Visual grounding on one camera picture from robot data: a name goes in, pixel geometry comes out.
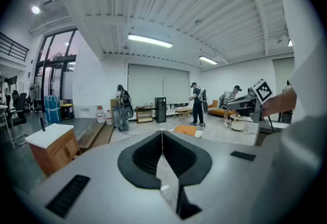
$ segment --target fluorescent light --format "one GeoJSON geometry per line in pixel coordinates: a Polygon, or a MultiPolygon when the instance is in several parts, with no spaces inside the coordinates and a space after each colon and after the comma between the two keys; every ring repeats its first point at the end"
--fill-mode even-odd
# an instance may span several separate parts
{"type": "Polygon", "coordinates": [[[211,64],[218,64],[217,62],[205,57],[205,56],[200,56],[199,59],[201,59],[202,61],[205,61],[205,62],[208,62],[208,63],[211,63],[211,64]]]}
{"type": "Polygon", "coordinates": [[[38,8],[37,6],[33,6],[32,7],[32,12],[35,13],[35,14],[38,14],[38,13],[40,13],[40,8],[38,8]]]}
{"type": "Polygon", "coordinates": [[[172,43],[169,42],[165,42],[165,41],[161,41],[161,40],[157,40],[151,37],[144,37],[141,35],[136,35],[136,34],[128,34],[128,39],[129,40],[134,40],[134,41],[139,41],[139,42],[148,42],[148,43],[153,43],[153,44],[157,44],[160,46],[164,46],[167,48],[170,48],[173,46],[172,43]]]}

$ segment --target white curtain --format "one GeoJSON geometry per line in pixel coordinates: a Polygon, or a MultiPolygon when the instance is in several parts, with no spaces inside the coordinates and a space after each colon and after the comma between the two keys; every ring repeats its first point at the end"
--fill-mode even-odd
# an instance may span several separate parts
{"type": "Polygon", "coordinates": [[[187,71],[152,66],[128,66],[128,92],[134,106],[154,104],[155,97],[166,97],[167,104],[188,103],[187,71]]]}

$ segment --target blue bag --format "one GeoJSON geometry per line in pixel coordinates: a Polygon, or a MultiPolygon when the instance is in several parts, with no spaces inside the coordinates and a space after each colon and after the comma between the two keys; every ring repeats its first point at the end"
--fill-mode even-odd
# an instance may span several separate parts
{"type": "Polygon", "coordinates": [[[59,96],[45,96],[44,106],[47,122],[57,123],[61,121],[59,96]]]}

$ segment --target coffee table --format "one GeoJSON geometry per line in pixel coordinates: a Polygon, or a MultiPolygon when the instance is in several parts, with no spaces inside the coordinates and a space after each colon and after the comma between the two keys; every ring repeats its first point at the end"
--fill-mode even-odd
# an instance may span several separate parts
{"type": "Polygon", "coordinates": [[[187,118],[189,117],[189,115],[192,112],[192,108],[180,108],[180,109],[176,109],[175,110],[175,118],[176,118],[176,113],[179,113],[179,119],[181,116],[187,116],[187,118]]]}

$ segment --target orange cushion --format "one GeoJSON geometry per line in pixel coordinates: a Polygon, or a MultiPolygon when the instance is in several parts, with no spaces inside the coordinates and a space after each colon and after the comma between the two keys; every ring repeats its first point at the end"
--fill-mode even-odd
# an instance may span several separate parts
{"type": "Polygon", "coordinates": [[[179,125],[175,128],[174,132],[195,136],[196,126],[179,125]]]}

